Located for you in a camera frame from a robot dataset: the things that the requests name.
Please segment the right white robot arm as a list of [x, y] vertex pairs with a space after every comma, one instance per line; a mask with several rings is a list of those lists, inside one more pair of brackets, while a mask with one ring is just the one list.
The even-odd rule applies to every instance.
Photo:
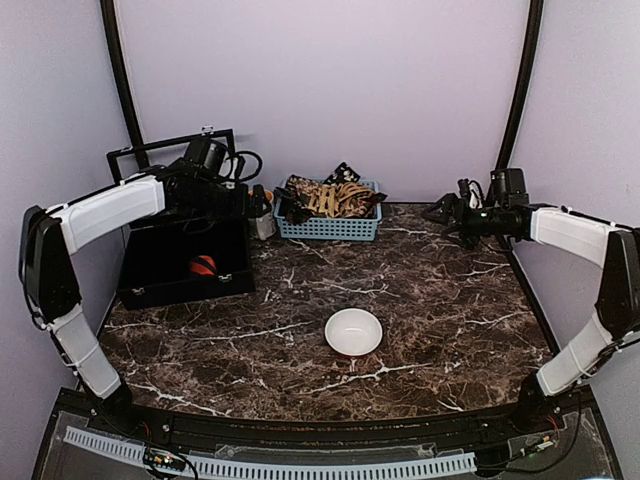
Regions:
[[445, 239], [463, 248], [481, 238], [508, 236], [555, 247], [601, 270], [594, 309], [585, 326], [562, 350], [522, 382], [510, 424], [521, 434], [545, 422], [555, 397], [592, 377], [631, 345], [639, 330], [639, 231], [567, 207], [531, 204], [526, 195], [473, 205], [449, 193], [429, 205], [425, 219], [443, 225]]

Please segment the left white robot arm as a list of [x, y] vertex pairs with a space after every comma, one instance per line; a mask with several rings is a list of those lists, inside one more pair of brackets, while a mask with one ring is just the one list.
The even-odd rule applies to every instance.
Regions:
[[50, 334], [67, 367], [103, 405], [103, 421], [120, 436], [134, 435], [141, 415], [129, 405], [129, 387], [87, 323], [71, 257], [114, 230], [172, 207], [222, 219], [259, 218], [271, 209], [260, 185], [228, 189], [205, 169], [163, 167], [68, 203], [33, 206], [23, 217], [18, 275], [31, 320]]

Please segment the yellow beetle-pattern tie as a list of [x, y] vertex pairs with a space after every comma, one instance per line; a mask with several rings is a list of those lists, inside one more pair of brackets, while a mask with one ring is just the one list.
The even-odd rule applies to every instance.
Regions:
[[326, 218], [363, 218], [371, 209], [374, 196], [371, 188], [355, 182], [319, 184], [311, 188], [305, 207]]

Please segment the white bowl orange outside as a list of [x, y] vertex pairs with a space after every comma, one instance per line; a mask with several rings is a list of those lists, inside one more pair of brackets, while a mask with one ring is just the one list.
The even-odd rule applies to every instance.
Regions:
[[348, 308], [334, 313], [326, 322], [328, 345], [341, 355], [359, 357], [373, 352], [381, 343], [383, 328], [372, 313]]

